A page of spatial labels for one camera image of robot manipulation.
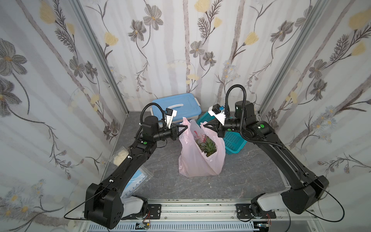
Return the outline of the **pineapple front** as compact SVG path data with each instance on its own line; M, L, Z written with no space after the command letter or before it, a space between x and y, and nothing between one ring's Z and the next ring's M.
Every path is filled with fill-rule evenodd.
M215 142L209 137L207 137L205 142L203 143L203 152L206 154L207 157L217 152Z

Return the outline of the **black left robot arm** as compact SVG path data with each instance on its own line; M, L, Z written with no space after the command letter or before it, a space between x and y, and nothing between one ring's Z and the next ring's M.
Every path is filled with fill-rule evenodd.
M84 218L107 229L115 228L122 219L148 216L147 199L133 196L122 200L122 193L137 172L157 149L159 141L176 140L188 128L187 125L167 125L156 116L148 116L137 131L128 148L128 156L101 183L91 184L86 191Z

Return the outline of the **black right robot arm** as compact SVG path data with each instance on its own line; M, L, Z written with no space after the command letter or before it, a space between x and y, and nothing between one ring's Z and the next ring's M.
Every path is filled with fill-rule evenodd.
M269 123L257 121L251 102L238 101L235 110L235 116L228 118L224 106L215 104L209 107L208 113L214 119L205 127L222 138L228 131L239 133L244 140L257 145L275 163L290 185L288 190L263 193L253 198L249 206L251 216L261 218L268 211L277 209L303 213L321 198L329 181L305 167L282 143Z

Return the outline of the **pineapple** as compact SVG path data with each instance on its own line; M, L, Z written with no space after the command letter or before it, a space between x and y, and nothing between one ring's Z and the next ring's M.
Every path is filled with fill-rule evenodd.
M206 136L200 137L200 138L196 139L196 143L201 148L201 147L204 147L206 145L206 140L207 140Z
M203 143L203 152L206 154L207 157L217 152L215 142L209 137L207 137L205 142Z

